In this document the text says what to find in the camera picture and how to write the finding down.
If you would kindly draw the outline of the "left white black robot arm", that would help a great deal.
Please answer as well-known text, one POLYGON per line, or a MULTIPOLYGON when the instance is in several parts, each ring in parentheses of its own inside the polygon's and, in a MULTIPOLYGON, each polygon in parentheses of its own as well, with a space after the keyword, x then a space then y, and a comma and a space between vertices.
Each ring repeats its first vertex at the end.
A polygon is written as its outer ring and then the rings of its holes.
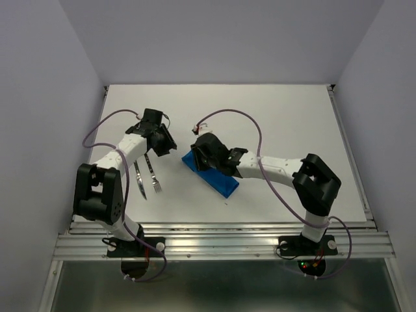
POLYGON ((130 167, 147 157, 149 151, 162 157, 177 148, 163 123, 165 116, 159 110, 145 109, 119 143, 106 145, 110 148, 108 154, 77 169, 73 213, 110 232, 113 238, 105 239, 105 244, 115 252, 137 256, 149 246, 143 227, 127 216, 129 183, 122 179, 129 178, 130 167))

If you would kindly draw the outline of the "blue satin napkin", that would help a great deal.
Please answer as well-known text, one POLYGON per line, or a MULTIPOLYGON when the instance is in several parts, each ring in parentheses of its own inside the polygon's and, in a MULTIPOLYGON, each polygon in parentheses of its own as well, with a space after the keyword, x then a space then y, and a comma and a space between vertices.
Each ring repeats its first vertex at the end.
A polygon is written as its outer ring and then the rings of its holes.
POLYGON ((224 198, 229 198, 239 186, 239 182, 235 178, 226 176, 213 168, 206 171, 197 171, 192 151, 189 151, 186 155, 184 155, 181 160, 189 169, 191 169, 197 176, 203 179, 224 198))

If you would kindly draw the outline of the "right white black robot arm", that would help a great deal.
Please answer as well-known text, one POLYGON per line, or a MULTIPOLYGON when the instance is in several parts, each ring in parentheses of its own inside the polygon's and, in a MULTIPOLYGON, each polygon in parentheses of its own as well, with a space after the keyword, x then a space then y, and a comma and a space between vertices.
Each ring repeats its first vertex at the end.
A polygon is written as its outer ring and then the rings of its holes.
POLYGON ((329 226, 329 214, 341 188, 341 180, 318 156, 303 159, 262 157, 245 148, 227 148, 212 133, 200 135, 183 157, 205 182, 228 198, 238 187, 238 179, 261 179, 295 190, 305 209, 299 220, 303 229, 299 238, 301 250, 313 254, 322 247, 329 226))

